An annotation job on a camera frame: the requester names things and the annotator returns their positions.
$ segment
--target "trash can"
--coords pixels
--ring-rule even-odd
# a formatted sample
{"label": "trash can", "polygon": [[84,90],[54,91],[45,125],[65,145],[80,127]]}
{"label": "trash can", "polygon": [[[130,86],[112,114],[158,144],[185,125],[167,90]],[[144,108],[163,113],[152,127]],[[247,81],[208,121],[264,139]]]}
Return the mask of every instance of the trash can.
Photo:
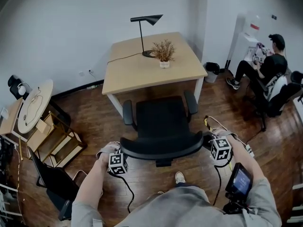
{"label": "trash can", "polygon": [[214,83],[220,72],[220,67],[217,63],[207,62],[205,65],[208,76],[205,77],[205,81]]}

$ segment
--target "black desk lamp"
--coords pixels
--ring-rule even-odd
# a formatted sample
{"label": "black desk lamp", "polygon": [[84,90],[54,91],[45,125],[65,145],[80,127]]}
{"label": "black desk lamp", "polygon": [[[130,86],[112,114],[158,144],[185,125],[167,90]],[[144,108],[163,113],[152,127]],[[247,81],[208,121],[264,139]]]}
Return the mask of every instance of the black desk lamp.
{"label": "black desk lamp", "polygon": [[140,34],[141,34],[141,42],[142,42],[142,55],[146,56],[146,57],[150,57],[150,58],[154,58],[154,56],[151,55],[152,51],[145,51],[144,50],[144,46],[143,46],[143,39],[142,39],[142,31],[141,31],[141,21],[147,21],[149,22],[151,25],[154,25],[155,23],[158,22],[158,20],[163,16],[163,14],[159,14],[159,15],[151,15],[151,16],[143,16],[143,17],[132,17],[131,18],[131,22],[138,22],[139,21],[139,25],[140,25]]}

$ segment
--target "small white pot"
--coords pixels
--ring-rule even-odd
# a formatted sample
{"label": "small white pot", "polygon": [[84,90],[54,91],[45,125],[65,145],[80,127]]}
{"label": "small white pot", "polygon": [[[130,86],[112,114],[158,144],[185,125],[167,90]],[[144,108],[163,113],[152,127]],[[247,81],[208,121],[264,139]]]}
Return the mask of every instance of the small white pot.
{"label": "small white pot", "polygon": [[169,67],[169,61],[160,61],[160,67],[161,68],[168,68]]}

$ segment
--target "round table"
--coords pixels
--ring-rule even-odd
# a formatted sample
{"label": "round table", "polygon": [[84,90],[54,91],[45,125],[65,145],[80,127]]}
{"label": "round table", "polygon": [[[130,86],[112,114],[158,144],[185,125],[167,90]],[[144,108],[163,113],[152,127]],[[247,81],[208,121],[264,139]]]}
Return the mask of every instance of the round table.
{"label": "round table", "polygon": [[48,79],[42,85],[34,88],[30,92],[29,96],[23,103],[19,114],[18,129],[20,133],[28,133],[32,128],[36,126],[51,100],[52,91],[53,80]]}

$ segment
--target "dried plant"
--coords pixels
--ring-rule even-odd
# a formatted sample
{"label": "dried plant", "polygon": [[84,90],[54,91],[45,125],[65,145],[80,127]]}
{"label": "dried plant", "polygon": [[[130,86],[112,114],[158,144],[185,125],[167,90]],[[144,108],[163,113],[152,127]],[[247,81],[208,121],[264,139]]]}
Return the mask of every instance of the dried plant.
{"label": "dried plant", "polygon": [[152,47],[152,53],[155,58],[160,61],[173,61],[172,55],[175,53],[175,47],[171,41],[164,40],[160,43],[153,43],[155,46]]}

